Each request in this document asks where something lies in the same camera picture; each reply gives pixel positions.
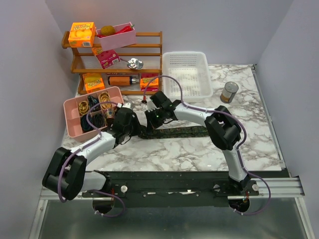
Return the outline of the dark green nature-print tie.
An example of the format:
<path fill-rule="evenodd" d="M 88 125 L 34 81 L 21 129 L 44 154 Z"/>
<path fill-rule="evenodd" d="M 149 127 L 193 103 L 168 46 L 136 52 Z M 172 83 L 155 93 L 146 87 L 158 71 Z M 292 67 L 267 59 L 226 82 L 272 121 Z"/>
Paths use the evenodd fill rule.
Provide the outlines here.
<path fill-rule="evenodd" d="M 190 137 L 208 137 L 208 131 L 203 126 L 187 126 L 163 129 L 147 129 L 142 127 L 139 138 L 142 139 L 168 139 L 168 138 L 190 138 Z"/>

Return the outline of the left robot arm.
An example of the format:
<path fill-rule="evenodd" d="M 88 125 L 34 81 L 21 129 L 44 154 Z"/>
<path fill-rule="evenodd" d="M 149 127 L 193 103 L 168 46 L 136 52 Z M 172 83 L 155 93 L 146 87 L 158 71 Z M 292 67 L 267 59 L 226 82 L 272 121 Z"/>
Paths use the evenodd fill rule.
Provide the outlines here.
<path fill-rule="evenodd" d="M 110 193 L 111 185 L 102 173 L 86 172 L 86 167 L 101 154 L 124 143 L 127 136 L 140 134 L 141 125 L 134 111 L 118 109 L 113 125 L 86 143 L 72 148 L 58 148 L 42 179 L 43 187 L 58 194 L 61 202 L 73 200 L 81 191 L 94 190 L 98 196 Z"/>

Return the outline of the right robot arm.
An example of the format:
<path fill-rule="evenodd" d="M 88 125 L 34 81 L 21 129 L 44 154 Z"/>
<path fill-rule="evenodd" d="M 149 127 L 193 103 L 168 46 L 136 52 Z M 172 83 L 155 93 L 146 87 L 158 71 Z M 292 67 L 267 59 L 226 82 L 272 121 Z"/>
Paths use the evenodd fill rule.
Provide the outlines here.
<path fill-rule="evenodd" d="M 247 190 L 251 177 L 239 149 L 247 138 L 247 132 L 226 107 L 209 109 L 182 100 L 172 102 L 161 91 L 149 99 L 143 96 L 142 103 L 147 105 L 145 115 L 148 128 L 159 128 L 165 120 L 184 120 L 206 127 L 212 143 L 222 150 L 228 165 L 229 190 L 235 195 Z"/>

